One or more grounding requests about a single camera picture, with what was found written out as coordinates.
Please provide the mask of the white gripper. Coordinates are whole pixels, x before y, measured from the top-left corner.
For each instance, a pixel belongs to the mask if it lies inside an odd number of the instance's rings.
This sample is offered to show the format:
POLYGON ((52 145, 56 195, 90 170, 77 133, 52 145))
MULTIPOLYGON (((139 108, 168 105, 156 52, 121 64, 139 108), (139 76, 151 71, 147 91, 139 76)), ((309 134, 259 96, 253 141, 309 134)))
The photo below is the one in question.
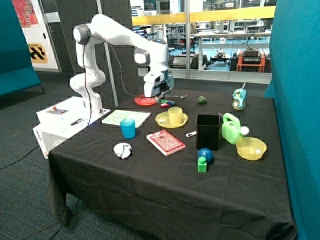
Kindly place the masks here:
POLYGON ((149 71, 143 77, 144 96, 156 97, 158 100, 164 99, 164 96, 171 93, 174 87, 174 77, 170 71, 149 71))

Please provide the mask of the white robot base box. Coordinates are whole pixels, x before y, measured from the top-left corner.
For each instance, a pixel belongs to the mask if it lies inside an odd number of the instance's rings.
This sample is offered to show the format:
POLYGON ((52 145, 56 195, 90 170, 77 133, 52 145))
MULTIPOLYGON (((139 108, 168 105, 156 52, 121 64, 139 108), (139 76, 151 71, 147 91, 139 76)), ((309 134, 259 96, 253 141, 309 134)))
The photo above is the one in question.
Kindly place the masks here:
POLYGON ((36 113, 40 124, 33 128, 33 133, 40 149, 47 159, 50 150, 77 134, 89 124, 104 116, 110 110, 104 108, 95 115, 85 107, 82 97, 72 96, 36 113), (83 122, 71 125, 78 119, 83 122))

